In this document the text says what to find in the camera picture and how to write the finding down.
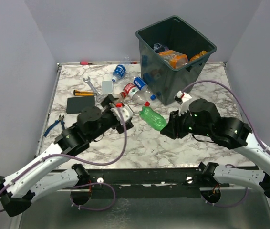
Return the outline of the green plastic bottle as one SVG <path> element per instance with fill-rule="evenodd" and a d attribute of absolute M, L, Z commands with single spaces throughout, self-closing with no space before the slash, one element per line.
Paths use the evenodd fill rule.
<path fill-rule="evenodd" d="M 139 116 L 150 127 L 159 132 L 167 125 L 165 118 L 149 106 L 143 106 L 142 110 L 139 111 Z"/>

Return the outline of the red label water bottle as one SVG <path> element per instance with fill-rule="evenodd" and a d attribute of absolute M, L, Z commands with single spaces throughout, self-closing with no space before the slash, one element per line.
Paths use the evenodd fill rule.
<path fill-rule="evenodd" d="M 124 88 L 123 91 L 131 98 L 133 102 L 138 105 L 143 106 L 150 106 L 150 103 L 144 97 L 143 93 L 133 84 L 128 83 Z"/>

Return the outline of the large orange label bottle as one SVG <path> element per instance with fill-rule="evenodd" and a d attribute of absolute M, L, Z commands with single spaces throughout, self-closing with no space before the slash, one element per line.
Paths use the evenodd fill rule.
<path fill-rule="evenodd" d="M 163 51 L 158 55 L 174 69 L 179 69 L 188 63 L 188 57 L 185 54 L 174 50 Z"/>

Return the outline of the orange juice bottle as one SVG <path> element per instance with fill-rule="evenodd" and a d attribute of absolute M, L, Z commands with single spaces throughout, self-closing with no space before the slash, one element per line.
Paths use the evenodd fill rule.
<path fill-rule="evenodd" d="M 192 58 L 190 58 L 189 61 L 190 61 L 190 62 L 193 62 L 193 61 L 199 59 L 200 57 L 206 55 L 207 53 L 208 53 L 207 51 L 202 50 L 200 53 L 198 53 L 198 54 L 194 55 Z"/>

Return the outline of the red cap bottle small label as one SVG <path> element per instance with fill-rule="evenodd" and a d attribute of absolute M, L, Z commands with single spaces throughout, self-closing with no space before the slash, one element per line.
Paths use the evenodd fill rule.
<path fill-rule="evenodd" d="M 119 103 L 119 102 L 122 102 L 126 98 L 126 94 L 125 94 L 125 92 L 113 94 L 113 98 L 117 103 Z"/>

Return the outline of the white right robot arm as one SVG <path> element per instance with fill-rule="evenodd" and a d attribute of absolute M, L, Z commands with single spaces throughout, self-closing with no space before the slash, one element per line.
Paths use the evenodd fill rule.
<path fill-rule="evenodd" d="M 190 103 L 187 112 L 171 112 L 160 133 L 171 139 L 181 139 L 188 134 L 207 136 L 214 144 L 243 155 L 258 169 L 200 163 L 200 184 L 208 187 L 214 184 L 249 187 L 263 192 L 270 199 L 270 153 L 258 142 L 247 123 L 233 117 L 222 117 L 214 103 L 197 99 Z"/>

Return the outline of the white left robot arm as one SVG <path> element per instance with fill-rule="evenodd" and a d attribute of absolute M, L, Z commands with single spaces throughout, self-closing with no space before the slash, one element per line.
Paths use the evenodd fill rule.
<path fill-rule="evenodd" d="M 0 202 L 10 217 L 26 211 L 31 204 L 63 188 L 83 188 L 94 183 L 78 158 L 90 143 L 109 129 L 127 134 L 133 127 L 130 106 L 116 105 L 109 95 L 96 106 L 85 108 L 72 126 L 64 129 L 55 141 L 30 163 L 9 176 L 0 176 Z"/>

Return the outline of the pepsi bottle beside bin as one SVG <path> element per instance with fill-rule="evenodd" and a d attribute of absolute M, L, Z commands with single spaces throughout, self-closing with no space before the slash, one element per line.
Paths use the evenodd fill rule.
<path fill-rule="evenodd" d="M 145 81 L 140 78 L 136 77 L 133 80 L 134 85 L 140 90 L 140 92 L 143 94 L 143 96 L 146 99 L 155 100 L 156 96 L 153 94 L 153 92 L 148 88 L 148 85 L 145 83 Z"/>

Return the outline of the dark green plastic bin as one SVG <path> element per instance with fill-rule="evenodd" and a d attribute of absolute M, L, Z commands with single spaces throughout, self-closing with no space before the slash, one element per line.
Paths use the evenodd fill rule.
<path fill-rule="evenodd" d="M 183 89 L 190 92 L 216 45 L 192 25 L 178 16 L 171 16 L 136 31 L 139 40 L 141 76 L 164 105 L 174 101 Z M 179 68 L 165 61 L 153 47 L 155 44 L 186 55 L 188 59 L 205 51 L 206 54 Z"/>

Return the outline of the silver wrench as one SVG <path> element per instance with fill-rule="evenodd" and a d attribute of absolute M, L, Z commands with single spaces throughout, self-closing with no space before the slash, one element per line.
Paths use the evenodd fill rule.
<path fill-rule="evenodd" d="M 87 78 L 83 78 L 83 81 L 91 88 L 91 90 L 94 92 L 95 94 L 95 98 L 97 100 L 97 102 L 101 102 L 103 100 L 103 96 L 98 92 L 98 90 L 95 88 L 95 86 L 91 83 L 91 79 L 90 77 Z"/>

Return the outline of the white grey power bank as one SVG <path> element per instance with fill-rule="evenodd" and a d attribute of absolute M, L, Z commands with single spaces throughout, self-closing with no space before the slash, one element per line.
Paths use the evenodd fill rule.
<path fill-rule="evenodd" d="M 101 82 L 102 94 L 112 94 L 114 92 L 113 81 L 107 80 Z"/>

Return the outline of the yellow utility knife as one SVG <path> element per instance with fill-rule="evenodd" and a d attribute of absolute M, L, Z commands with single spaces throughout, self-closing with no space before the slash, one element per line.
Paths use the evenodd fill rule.
<path fill-rule="evenodd" d="M 74 90 L 73 94 L 75 96 L 95 96 L 94 92 L 90 92 L 90 91 L 78 91 L 78 90 Z"/>

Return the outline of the black flat box left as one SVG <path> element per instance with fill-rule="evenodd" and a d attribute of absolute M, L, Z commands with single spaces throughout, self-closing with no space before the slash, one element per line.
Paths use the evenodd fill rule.
<path fill-rule="evenodd" d="M 95 106 L 94 96 L 79 96 L 67 99 L 67 114 L 79 114 L 87 107 Z"/>

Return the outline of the red screwdriver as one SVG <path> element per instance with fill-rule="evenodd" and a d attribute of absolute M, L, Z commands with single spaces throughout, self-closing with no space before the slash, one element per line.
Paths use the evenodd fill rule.
<path fill-rule="evenodd" d="M 94 65 L 92 62 L 80 62 L 80 65 Z"/>

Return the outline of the blue handled pliers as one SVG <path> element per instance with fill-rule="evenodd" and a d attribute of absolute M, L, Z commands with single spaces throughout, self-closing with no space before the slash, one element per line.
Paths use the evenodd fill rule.
<path fill-rule="evenodd" d="M 62 130 L 65 130 L 65 122 L 64 122 L 65 115 L 59 115 L 58 119 L 54 121 L 53 124 L 51 124 L 46 131 L 43 134 L 43 137 L 46 137 L 49 132 L 58 125 L 58 123 L 61 124 Z"/>

